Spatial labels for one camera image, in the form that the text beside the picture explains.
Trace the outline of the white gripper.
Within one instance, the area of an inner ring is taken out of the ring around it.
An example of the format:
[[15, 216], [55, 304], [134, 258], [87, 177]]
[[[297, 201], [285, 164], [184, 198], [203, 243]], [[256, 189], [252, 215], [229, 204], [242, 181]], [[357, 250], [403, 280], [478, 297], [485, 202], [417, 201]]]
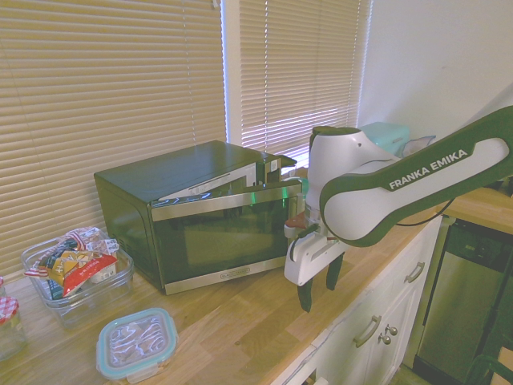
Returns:
[[301, 308], [310, 312], [313, 304], [313, 277], [327, 265], [326, 287], [335, 290], [343, 263], [345, 243], [329, 240], [319, 233], [298, 238], [289, 246], [285, 259], [285, 277], [296, 284]]

